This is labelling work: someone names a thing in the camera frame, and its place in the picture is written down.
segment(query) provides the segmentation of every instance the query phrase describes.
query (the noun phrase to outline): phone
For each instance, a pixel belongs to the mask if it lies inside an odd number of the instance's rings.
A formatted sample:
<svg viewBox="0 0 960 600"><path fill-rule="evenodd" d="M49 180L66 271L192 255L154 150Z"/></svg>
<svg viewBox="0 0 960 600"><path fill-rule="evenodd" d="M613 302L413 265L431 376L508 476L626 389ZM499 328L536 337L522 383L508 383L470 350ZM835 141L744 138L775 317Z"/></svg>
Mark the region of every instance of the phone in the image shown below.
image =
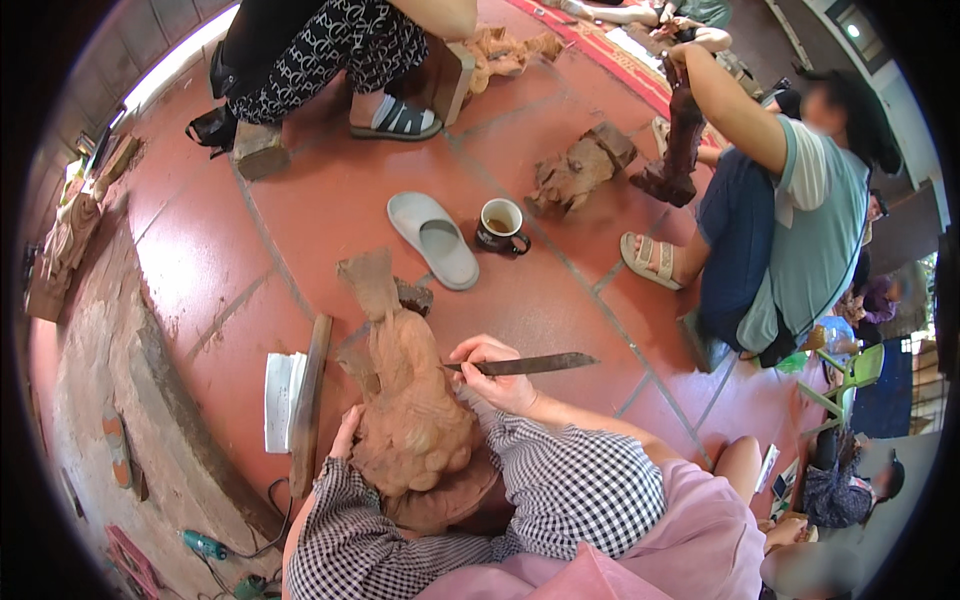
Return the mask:
<svg viewBox="0 0 960 600"><path fill-rule="evenodd" d="M777 479L774 479L774 496L780 500L783 499L784 494L786 494L786 482L783 481L782 475L777 475Z"/></svg>

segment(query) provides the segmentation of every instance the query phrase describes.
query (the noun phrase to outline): light blue shirt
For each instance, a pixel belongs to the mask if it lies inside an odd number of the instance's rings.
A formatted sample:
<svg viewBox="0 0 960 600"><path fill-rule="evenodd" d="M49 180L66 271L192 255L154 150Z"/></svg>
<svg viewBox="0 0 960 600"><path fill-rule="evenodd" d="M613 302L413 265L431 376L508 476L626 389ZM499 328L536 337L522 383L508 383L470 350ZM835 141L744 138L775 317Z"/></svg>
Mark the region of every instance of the light blue shirt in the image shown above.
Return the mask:
<svg viewBox="0 0 960 600"><path fill-rule="evenodd" d="M854 153L802 122L779 115L786 164L776 186L770 266L737 341L760 352L777 337L777 310L804 336L853 279L867 216L870 170Z"/></svg>

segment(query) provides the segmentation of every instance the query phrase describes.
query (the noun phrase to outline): electric cord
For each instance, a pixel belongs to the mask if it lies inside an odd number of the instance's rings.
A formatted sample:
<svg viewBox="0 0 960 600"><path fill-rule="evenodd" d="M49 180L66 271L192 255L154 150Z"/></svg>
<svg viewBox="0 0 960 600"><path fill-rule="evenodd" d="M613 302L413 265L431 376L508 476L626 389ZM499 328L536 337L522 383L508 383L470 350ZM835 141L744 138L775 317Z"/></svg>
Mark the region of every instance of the electric cord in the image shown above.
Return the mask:
<svg viewBox="0 0 960 600"><path fill-rule="evenodd" d="M274 505L274 509L278 513L280 513L281 510L276 505L276 501L274 500L274 487L276 487L276 484L280 483L281 481L287 482L287 487L288 488L290 487L290 479L288 479L287 477L278 477L277 479L274 480L274 483L270 484L270 487L267 488L267 497L270 499L270 503ZM283 515L283 526L280 527L280 533L276 536L276 538L273 541L270 541L269 543L267 543L267 545L263 546L259 550L256 550L255 552L253 552L253 554L241 554L236 550L233 550L232 548L230 548L230 552L232 552L233 554L235 554L236 556L242 559L255 559L256 557L266 552L268 549L274 547L280 540L283 539L283 534L287 533L287 525L290 522L290 513L292 513L293 510L294 510L294 496L291 493L290 504L287 506L287 513L286 515Z"/></svg>

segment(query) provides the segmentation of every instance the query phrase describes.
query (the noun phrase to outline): tea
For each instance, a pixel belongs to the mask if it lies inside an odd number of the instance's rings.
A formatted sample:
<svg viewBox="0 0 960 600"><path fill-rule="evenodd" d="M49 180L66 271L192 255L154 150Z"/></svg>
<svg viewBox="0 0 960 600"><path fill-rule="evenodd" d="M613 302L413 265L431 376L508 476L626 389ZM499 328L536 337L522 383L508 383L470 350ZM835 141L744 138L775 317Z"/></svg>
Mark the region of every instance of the tea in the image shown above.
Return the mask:
<svg viewBox="0 0 960 600"><path fill-rule="evenodd" d="M497 233L510 233L513 230L513 228L507 227L507 224L499 219L487 219L485 223L488 228Z"/></svg>

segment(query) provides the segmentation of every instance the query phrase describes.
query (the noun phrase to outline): white paper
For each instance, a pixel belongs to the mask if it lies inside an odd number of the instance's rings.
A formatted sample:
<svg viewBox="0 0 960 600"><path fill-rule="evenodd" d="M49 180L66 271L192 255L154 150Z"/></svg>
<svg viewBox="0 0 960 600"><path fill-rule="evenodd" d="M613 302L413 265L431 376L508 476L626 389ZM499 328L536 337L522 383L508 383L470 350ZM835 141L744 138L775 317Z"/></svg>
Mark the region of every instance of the white paper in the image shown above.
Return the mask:
<svg viewBox="0 0 960 600"><path fill-rule="evenodd" d="M290 452L292 417L296 411L306 354L267 354L263 393L263 442L271 454Z"/></svg>
<svg viewBox="0 0 960 600"><path fill-rule="evenodd" d="M627 32L625 32L622 27L617 27L616 29L607 32L606 38L629 52L637 60L643 62L656 71L658 75L666 79L666 77L660 72L660 65L662 64L662 61L647 52L647 49L637 43L635 39L628 36Z"/></svg>
<svg viewBox="0 0 960 600"><path fill-rule="evenodd" d="M760 493L760 490L762 490L763 486L767 483L767 478L770 477L770 473L774 469L774 463L777 461L778 456L780 456L780 451L777 450L775 445L770 444L770 447L767 448L766 456L763 457L763 465L760 467L760 475L756 479L754 493Z"/></svg>

